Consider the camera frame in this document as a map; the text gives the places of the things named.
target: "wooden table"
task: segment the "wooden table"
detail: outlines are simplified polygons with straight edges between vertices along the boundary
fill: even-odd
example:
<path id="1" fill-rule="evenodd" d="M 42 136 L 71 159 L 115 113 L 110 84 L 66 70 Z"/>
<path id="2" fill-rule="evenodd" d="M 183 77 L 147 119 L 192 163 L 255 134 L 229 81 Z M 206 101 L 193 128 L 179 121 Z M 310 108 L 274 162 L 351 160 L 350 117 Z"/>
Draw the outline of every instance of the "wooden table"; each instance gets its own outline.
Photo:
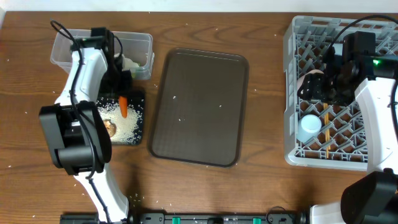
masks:
<path id="1" fill-rule="evenodd" d="M 67 74 L 51 64 L 56 32 L 105 26 L 154 38 L 145 134 L 136 147 L 113 148 L 111 168 L 139 209 L 168 213 L 266 213 L 275 205 L 307 209 L 339 200 L 364 172 L 288 165 L 284 159 L 282 38 L 296 14 L 159 12 L 7 12 L 0 35 L 0 222 L 57 223 L 65 212 L 95 212 L 84 188 L 52 164 L 39 109 L 54 103 Z M 312 14 L 359 18 L 361 14 Z M 152 157 L 146 148 L 162 67 L 174 47 L 240 54 L 250 66 L 243 145 L 230 169 Z"/>

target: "carrot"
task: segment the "carrot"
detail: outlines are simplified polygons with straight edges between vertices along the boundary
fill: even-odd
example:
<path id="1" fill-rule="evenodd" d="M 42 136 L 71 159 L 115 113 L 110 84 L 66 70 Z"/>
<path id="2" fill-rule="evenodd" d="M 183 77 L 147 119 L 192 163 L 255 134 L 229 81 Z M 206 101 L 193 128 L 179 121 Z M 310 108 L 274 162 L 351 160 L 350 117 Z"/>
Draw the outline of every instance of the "carrot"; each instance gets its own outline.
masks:
<path id="1" fill-rule="evenodd" d="M 127 118 L 127 98 L 124 96 L 119 97 L 120 112 L 123 118 Z"/>

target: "white cup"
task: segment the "white cup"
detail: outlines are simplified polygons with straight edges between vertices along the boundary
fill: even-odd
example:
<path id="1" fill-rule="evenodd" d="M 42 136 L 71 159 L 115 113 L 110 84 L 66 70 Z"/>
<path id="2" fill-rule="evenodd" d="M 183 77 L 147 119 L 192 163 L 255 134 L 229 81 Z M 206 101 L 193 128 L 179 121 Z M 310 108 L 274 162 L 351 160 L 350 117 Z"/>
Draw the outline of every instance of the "white cup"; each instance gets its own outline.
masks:
<path id="1" fill-rule="evenodd" d="M 317 137 L 322 127 L 319 117 L 309 114 L 298 121 L 297 139 L 300 142 L 307 142 L 312 137 Z"/>

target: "transparent bin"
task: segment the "transparent bin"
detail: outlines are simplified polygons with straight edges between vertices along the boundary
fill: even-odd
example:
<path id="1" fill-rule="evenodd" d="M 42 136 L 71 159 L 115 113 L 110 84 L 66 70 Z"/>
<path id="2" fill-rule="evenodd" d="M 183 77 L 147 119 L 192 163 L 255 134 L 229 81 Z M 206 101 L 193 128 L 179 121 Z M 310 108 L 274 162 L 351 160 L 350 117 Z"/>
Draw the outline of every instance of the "transparent bin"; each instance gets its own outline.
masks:
<path id="1" fill-rule="evenodd" d="M 90 30 L 69 29 L 74 38 L 89 37 Z M 119 37 L 122 46 L 123 54 L 126 58 L 131 59 L 140 65 L 135 70 L 136 80 L 148 80 L 152 73 L 155 54 L 152 51 L 153 38 L 150 34 L 141 34 L 133 32 L 117 32 L 112 33 Z M 54 46 L 51 52 L 50 61 L 64 69 L 68 74 L 72 67 L 72 56 L 70 54 L 70 46 L 72 42 L 64 36 L 57 34 Z M 114 52 L 120 52 L 119 42 L 114 40 Z"/>
<path id="2" fill-rule="evenodd" d="M 368 146 L 362 114 L 357 102 L 351 105 L 329 105 L 305 101 L 297 97 L 297 79 L 313 69 L 324 69 L 320 56 L 334 37 L 354 19 L 296 16 L 284 35 L 284 72 L 286 77 L 286 109 L 284 112 L 285 160 L 295 166 L 322 167 L 366 171 Z M 398 26 L 394 22 L 362 21 L 347 29 L 336 41 L 356 31 L 376 34 L 379 55 L 398 55 Z M 322 120 L 329 114 L 330 123 L 323 126 L 317 138 L 300 142 L 296 138 L 298 121 L 306 114 Z M 331 139 L 325 141 L 329 129 Z M 330 146 L 328 159 L 326 148 Z"/>

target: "white crumb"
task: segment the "white crumb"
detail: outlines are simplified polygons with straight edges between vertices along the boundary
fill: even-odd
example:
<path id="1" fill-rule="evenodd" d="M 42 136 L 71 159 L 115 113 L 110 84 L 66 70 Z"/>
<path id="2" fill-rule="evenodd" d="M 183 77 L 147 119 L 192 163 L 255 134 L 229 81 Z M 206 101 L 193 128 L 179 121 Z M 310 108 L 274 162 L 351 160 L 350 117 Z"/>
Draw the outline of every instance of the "white crumb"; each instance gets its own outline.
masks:
<path id="1" fill-rule="evenodd" d="M 127 117 L 123 118 L 120 112 L 119 103 L 107 103 L 98 108 L 102 120 L 110 120 L 116 126 L 116 132 L 111 137 L 113 142 L 129 142 L 138 140 L 140 137 L 134 135 L 138 128 L 137 122 L 142 121 L 142 114 L 136 111 L 133 106 L 127 107 Z"/>

